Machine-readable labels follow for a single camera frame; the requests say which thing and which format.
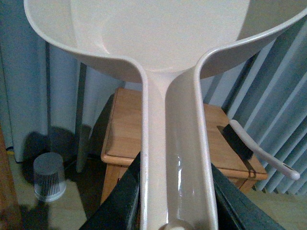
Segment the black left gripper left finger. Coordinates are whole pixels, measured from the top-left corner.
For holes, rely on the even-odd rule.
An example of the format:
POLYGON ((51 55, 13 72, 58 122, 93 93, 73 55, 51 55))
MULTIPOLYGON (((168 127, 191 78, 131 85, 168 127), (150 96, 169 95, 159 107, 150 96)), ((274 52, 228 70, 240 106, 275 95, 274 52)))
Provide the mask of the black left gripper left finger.
POLYGON ((83 230, 138 230, 140 199, 138 154, 98 210, 82 225, 83 230))

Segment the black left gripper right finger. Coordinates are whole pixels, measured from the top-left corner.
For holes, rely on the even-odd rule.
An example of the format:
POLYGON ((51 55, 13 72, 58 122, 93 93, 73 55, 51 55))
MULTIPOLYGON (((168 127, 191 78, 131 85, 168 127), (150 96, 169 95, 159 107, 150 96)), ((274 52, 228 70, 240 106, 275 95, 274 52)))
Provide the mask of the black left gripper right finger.
POLYGON ((220 230, 283 230, 212 165, 220 230))

